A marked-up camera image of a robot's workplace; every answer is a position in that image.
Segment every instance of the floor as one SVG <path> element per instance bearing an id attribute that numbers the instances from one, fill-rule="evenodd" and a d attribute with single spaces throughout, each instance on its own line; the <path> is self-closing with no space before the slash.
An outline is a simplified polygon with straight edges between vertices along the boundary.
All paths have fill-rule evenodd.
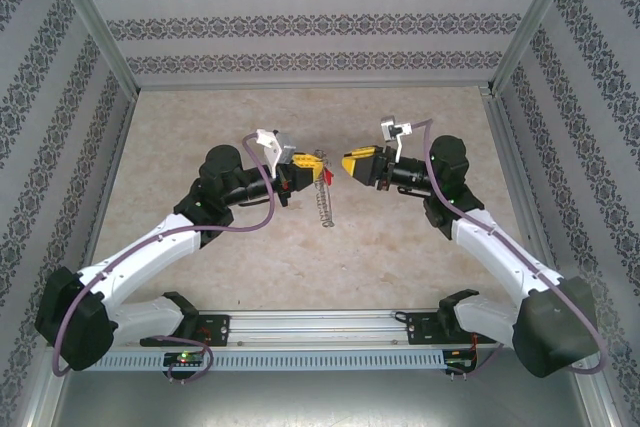
<path id="1" fill-rule="evenodd" d="M 519 239 L 477 88 L 142 92 L 94 257 L 98 261 L 158 224 L 188 192 L 207 151 L 257 128 L 290 133 L 298 151 L 324 150 L 335 174 L 333 228 L 322 227 L 313 187 L 278 206 L 267 227 L 225 233 L 135 292 L 130 301 L 176 290 L 199 309 L 376 309 L 435 307 L 473 288 L 507 296 L 471 256 L 433 229 L 419 199 L 366 188 L 343 171 L 342 155 L 383 145 L 380 118 L 434 119 L 433 138 L 467 145 L 468 185 Z M 420 134 L 404 155 L 419 157 Z M 243 154 L 245 167 L 251 166 Z M 235 208 L 235 226 L 264 217 L 266 205 Z"/>

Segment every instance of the cable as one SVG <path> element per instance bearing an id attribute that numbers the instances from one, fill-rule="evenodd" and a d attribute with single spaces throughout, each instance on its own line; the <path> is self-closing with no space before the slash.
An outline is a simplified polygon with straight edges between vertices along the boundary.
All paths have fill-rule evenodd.
<path id="1" fill-rule="evenodd" d="M 477 360 L 478 359 L 478 334 L 476 334 L 475 332 L 471 334 L 471 349 L 469 350 L 473 351 L 473 359 L 471 359 L 471 362 L 473 362 L 474 360 Z"/>
<path id="2" fill-rule="evenodd" d="M 498 354 L 500 353 L 500 351 L 503 349 L 503 347 L 504 347 L 504 344 L 499 344 L 498 347 L 496 347 L 496 349 L 493 352 L 491 352 L 491 354 L 489 354 L 489 357 L 487 357 L 484 360 L 484 362 L 482 362 L 479 366 L 477 366 L 475 369 L 473 369 L 471 372 L 467 374 L 467 377 L 475 377 L 476 375 L 478 375 L 478 372 L 480 372 L 481 370 L 484 370 L 487 367 L 487 365 L 494 362 L 498 357 Z"/>
<path id="3" fill-rule="evenodd" d="M 450 370 L 452 372 L 455 372 L 456 374 L 462 375 L 462 378 L 464 380 L 467 380 L 467 375 L 469 375 L 464 370 L 454 367 L 452 365 L 445 365 L 444 367 L 442 367 L 442 370 L 445 371 L 445 374 L 447 373 L 447 370 Z"/>
<path id="4" fill-rule="evenodd" d="M 204 367 L 204 369 L 196 372 L 195 374 L 193 374 L 191 377 L 189 377 L 187 379 L 176 379 L 175 377 L 172 377 L 171 376 L 171 372 L 173 372 L 173 368 L 176 365 L 180 365 L 180 364 L 171 364 L 169 366 L 169 370 L 167 370 L 167 377 L 169 378 L 169 382 L 178 381 L 182 385 L 188 384 L 189 382 L 193 382 L 194 380 L 198 380 L 204 374 L 209 372 L 209 370 L 211 369 L 211 366 L 213 366 L 213 351 L 211 350 L 211 347 L 209 347 L 207 344 L 205 344 L 203 342 L 198 342 L 197 340 L 191 340 L 191 339 L 181 339 L 180 337 L 172 337 L 170 335 L 156 335 L 155 337 L 152 337 L 152 338 L 155 339 L 155 340 L 160 340 L 160 341 L 164 341 L 164 342 L 175 342 L 177 344 L 195 345 L 196 347 L 202 347 L 202 352 L 203 353 L 206 352 L 207 354 L 209 354 L 209 359 L 208 359 L 207 365 Z"/>
<path id="5" fill-rule="evenodd" d="M 269 198 L 254 200 L 252 202 L 241 202 L 238 204 L 238 207 L 253 207 L 254 205 L 266 204 L 269 202 Z"/>
<path id="6" fill-rule="evenodd" d="M 480 227 L 482 230 L 488 232 L 489 235 L 494 235 L 507 249 L 509 249 L 509 251 L 513 255 L 515 255 L 518 258 L 518 260 L 520 260 L 527 267 L 527 269 L 529 269 L 535 276 L 537 276 L 544 285 L 546 285 L 554 294 L 556 294 L 560 298 L 560 300 L 562 300 L 562 302 L 565 303 L 565 305 L 569 308 L 569 310 L 571 310 L 571 312 L 573 312 L 576 315 L 578 320 L 580 320 L 580 322 L 582 322 L 585 328 L 589 331 L 589 334 L 591 334 L 591 336 L 593 337 L 593 340 L 595 340 L 596 344 L 598 345 L 598 349 L 600 350 L 600 359 L 598 361 L 598 364 L 595 367 L 592 367 L 589 369 L 576 369 L 575 367 L 569 366 L 567 370 L 575 374 L 585 374 L 585 375 L 596 374 L 602 371 L 607 365 L 607 358 L 608 358 L 607 345 L 604 339 L 602 338 L 602 336 L 600 335 L 600 333 L 598 332 L 598 330 L 593 326 L 593 324 L 586 317 L 586 315 L 584 315 L 582 311 L 571 301 L 571 299 L 569 299 L 569 297 L 567 297 L 564 294 L 564 292 L 558 289 L 558 287 L 556 287 L 556 285 L 553 282 L 551 282 L 551 280 L 549 280 L 535 265 L 529 262 L 529 260 L 524 255 L 522 255 L 520 250 L 517 249 L 504 235 L 502 235 L 498 231 L 494 231 L 490 226 L 486 225 L 484 222 L 481 222 L 477 219 L 474 219 L 470 215 L 467 215 L 465 212 L 461 211 L 460 209 L 452 205 L 451 202 L 449 202 L 447 198 L 443 195 L 442 191 L 440 190 L 440 186 L 438 185 L 438 182 L 436 180 L 436 176 L 433 171 L 433 165 L 431 165 L 431 156 L 429 153 L 429 149 L 431 146 L 429 142 L 429 132 L 431 130 L 432 124 L 433 124 L 433 119 L 429 119 L 423 122 L 419 122 L 417 124 L 412 124 L 412 128 L 414 126 L 417 126 L 417 127 L 424 126 L 423 147 L 424 147 L 425 164 L 427 166 L 427 172 L 429 174 L 429 180 L 431 181 L 431 186 L 433 187 L 433 191 L 438 197 L 438 200 L 440 200 L 440 202 L 442 202 L 442 205 L 444 205 L 447 209 L 449 209 L 454 214 L 460 216 L 465 220 L 468 220 L 469 222 L 476 225 L 477 227 Z"/>
<path id="7" fill-rule="evenodd" d="M 260 176 L 264 180 L 265 185 L 267 187 L 267 195 L 269 197 L 269 212 L 267 213 L 267 216 L 264 218 L 264 220 L 256 225 L 252 225 L 249 227 L 224 227 L 221 225 L 190 225 L 190 226 L 178 227 L 175 229 L 170 229 L 165 232 L 162 232 L 161 234 L 149 237 L 143 240 L 142 242 L 140 242 L 139 244 L 136 244 L 132 246 L 130 249 L 123 252 L 120 257 L 117 257 L 116 259 L 114 259 L 103 270 L 97 273 L 96 276 L 93 279 L 91 279 L 91 281 L 89 281 L 88 284 L 84 286 L 84 288 L 80 291 L 80 293 L 76 296 L 76 298 L 73 299 L 73 302 L 71 302 L 71 305 L 67 309 L 67 312 L 65 313 L 62 319 L 62 322 L 60 323 L 60 328 L 58 329 L 58 335 L 56 336 L 56 341 L 54 343 L 53 359 L 51 361 L 53 374 L 56 377 L 62 377 L 66 375 L 69 372 L 69 370 L 71 370 L 70 366 L 67 366 L 62 370 L 60 369 L 60 352 L 62 350 L 62 343 L 64 342 L 64 336 L 67 332 L 67 328 L 69 327 L 71 318 L 73 317 L 73 314 L 78 308 L 78 305 L 98 282 L 100 282 L 101 280 L 105 280 L 107 278 L 106 274 L 113 271 L 113 269 L 115 269 L 118 265 L 124 262 L 127 258 L 131 257 L 133 254 L 135 254 L 139 250 L 145 248 L 147 245 L 153 244 L 154 242 L 161 242 L 165 237 L 179 234 L 181 232 L 190 232 L 190 231 L 253 232 L 258 229 L 261 229 L 271 221 L 276 208 L 275 198 L 273 194 L 273 187 L 271 186 L 271 179 L 269 178 L 269 175 L 267 174 L 267 172 L 264 170 L 264 167 L 262 166 L 262 163 L 258 159 L 258 156 L 255 154 L 253 150 L 251 150 L 251 147 L 249 147 L 249 143 L 248 143 L 249 140 L 255 139 L 257 137 L 258 137 L 258 134 L 255 134 L 255 133 L 247 135 L 244 139 L 242 139 L 242 145 L 247 151 L 247 153 L 249 154 L 249 157 L 251 157 L 251 160 L 256 164 L 256 167 L 258 168 L 258 172 L 260 173 Z M 189 339 L 179 339 L 179 340 L 181 342 L 191 343 Z"/>

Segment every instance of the gray metal surface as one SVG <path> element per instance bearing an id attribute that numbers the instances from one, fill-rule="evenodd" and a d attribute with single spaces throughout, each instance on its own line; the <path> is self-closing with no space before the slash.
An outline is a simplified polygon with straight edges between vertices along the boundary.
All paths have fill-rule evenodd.
<path id="1" fill-rule="evenodd" d="M 434 309 L 412 309 L 412 312 Z M 228 347 L 258 349 L 317 350 L 345 348 L 387 349 L 410 346 L 407 326 L 398 322 L 396 310 L 293 310 L 293 311 L 203 311 L 202 314 L 225 314 L 231 317 Z M 469 348 L 470 345 L 449 346 Z"/>
<path id="2" fill-rule="evenodd" d="M 573 376 L 537 379 L 505 352 L 479 378 L 434 371 L 212 372 L 186 386 L 156 372 L 67 380 L 55 426 L 588 425 Z"/>

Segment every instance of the patterned wallpaper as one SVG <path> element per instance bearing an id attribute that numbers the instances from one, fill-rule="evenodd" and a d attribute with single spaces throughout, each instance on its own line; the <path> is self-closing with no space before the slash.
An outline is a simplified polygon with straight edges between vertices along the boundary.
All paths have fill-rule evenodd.
<path id="1" fill-rule="evenodd" d="M 95 0 L 153 85 L 487 81 L 531 0 Z"/>
<path id="2" fill-rule="evenodd" d="M 49 274 L 79 268 L 130 109 L 70 0 L 0 0 L 0 426 L 42 347 Z"/>
<path id="3" fill-rule="evenodd" d="M 640 424 L 639 0 L 554 0 L 502 93 L 561 272 L 592 287 L 607 378 Z"/>

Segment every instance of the enclosure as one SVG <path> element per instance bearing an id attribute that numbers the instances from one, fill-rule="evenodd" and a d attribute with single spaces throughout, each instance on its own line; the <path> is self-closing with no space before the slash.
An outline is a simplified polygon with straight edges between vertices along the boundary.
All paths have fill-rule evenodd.
<path id="1" fill-rule="evenodd" d="M 640 424 L 639 28 L 640 0 L 0 0 L 0 425 Z M 603 373 L 536 379 L 503 352 L 451 382 L 388 360 L 428 355 L 398 310 L 464 289 L 508 301 L 421 200 L 340 165 L 384 145 L 388 115 L 461 138 L 467 183 L 502 229 L 589 284 Z M 116 366 L 146 358 L 129 346 L 54 377 L 34 328 L 51 273 L 148 232 L 211 148 L 256 129 L 326 155 L 334 225 L 317 189 L 294 192 L 264 229 L 223 234 L 128 298 L 178 291 L 237 319 L 219 368 L 170 385 L 155 364 Z M 402 152 L 424 158 L 421 132 Z M 267 210 L 234 208 L 233 225 Z M 295 365 L 257 368 L 272 359 Z"/>

